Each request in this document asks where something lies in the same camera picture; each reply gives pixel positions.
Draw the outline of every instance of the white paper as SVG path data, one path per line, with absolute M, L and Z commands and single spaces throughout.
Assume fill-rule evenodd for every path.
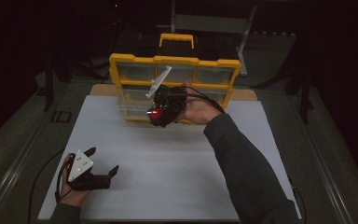
M 62 161 L 70 152 L 96 147 L 91 157 L 95 175 L 107 175 L 119 165 L 111 188 L 94 190 L 84 202 L 82 218 L 238 220 L 224 176 L 203 134 L 205 126 L 170 124 L 163 129 L 127 122 L 116 110 L 116 100 L 88 96 L 63 153 Z M 232 101 L 226 111 L 270 162 L 287 198 L 296 202 L 260 102 Z M 54 211 L 56 176 L 39 219 L 49 219 Z

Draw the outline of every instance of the yellow storage organizer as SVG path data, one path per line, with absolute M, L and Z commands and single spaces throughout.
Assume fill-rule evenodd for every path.
M 164 85 L 174 87 L 189 80 L 193 88 L 223 108 L 227 107 L 235 77 L 241 70 L 235 46 L 226 38 L 223 44 L 215 40 L 213 43 L 218 49 L 224 48 L 219 52 L 210 48 L 209 39 L 198 40 L 200 48 L 193 35 L 162 34 L 159 40 L 148 41 L 148 45 L 142 44 L 142 34 L 129 33 L 120 37 L 118 47 L 109 58 L 109 71 L 119 92 L 117 108 L 124 119 L 148 121 L 145 112 L 153 104 L 153 97 L 148 99 L 145 94 L 150 90 L 151 81 L 167 66 L 172 70 L 163 81 Z M 209 52 L 227 57 L 211 58 Z

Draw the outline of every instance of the dark background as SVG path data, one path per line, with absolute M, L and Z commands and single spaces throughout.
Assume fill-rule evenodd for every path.
M 177 2 L 181 2 L 178 10 L 188 13 L 218 12 L 233 17 L 248 13 L 235 7 L 248 4 L 243 1 Z M 312 84 L 358 165 L 358 1 L 270 1 L 259 5 L 253 31 L 301 36 L 301 52 L 317 62 Z M 118 21 L 116 35 L 117 29 L 127 27 L 153 32 L 156 24 L 170 23 L 170 13 L 168 0 L 0 1 L 0 127 L 37 91 L 34 76 L 44 70 L 49 46 L 85 60 L 90 54 L 89 41 L 102 27 Z M 296 54 L 298 51 L 291 52 L 289 57 L 301 57 Z

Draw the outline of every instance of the hand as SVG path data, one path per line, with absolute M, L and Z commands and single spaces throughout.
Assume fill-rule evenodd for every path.
M 191 83 L 187 81 L 184 86 L 191 87 Z M 186 91 L 187 93 L 200 95 L 189 88 L 186 88 Z M 175 121 L 187 119 L 197 124 L 208 124 L 209 121 L 220 114 L 221 112 L 207 101 L 197 97 L 187 97 L 186 109 L 179 114 Z
M 65 161 L 69 161 L 71 158 L 70 154 L 66 156 Z M 66 184 L 66 179 L 68 176 L 68 166 L 66 166 L 62 171 L 62 186 L 61 186 L 61 195 L 60 195 L 60 203 L 69 204 L 72 206 L 81 207 L 83 202 L 86 200 L 87 196 L 91 193 L 91 190 L 87 191 L 75 191 L 72 190 L 71 187 L 69 187 Z

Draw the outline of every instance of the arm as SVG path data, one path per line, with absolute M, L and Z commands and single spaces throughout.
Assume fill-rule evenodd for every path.
M 70 155 L 65 158 L 65 161 L 69 161 L 69 159 Z M 59 203 L 57 203 L 53 215 L 51 215 L 49 223 L 80 223 L 81 205 L 86 200 L 87 196 L 91 193 L 91 191 L 72 190 L 71 187 L 66 184 L 67 176 L 68 167 L 65 167 L 62 172 L 61 199 Z
M 187 92 L 197 94 L 191 89 Z M 204 133 L 226 179 L 231 201 L 243 223 L 298 223 L 295 205 L 287 200 L 269 162 L 243 135 L 228 114 L 188 97 L 176 120 L 206 124 Z

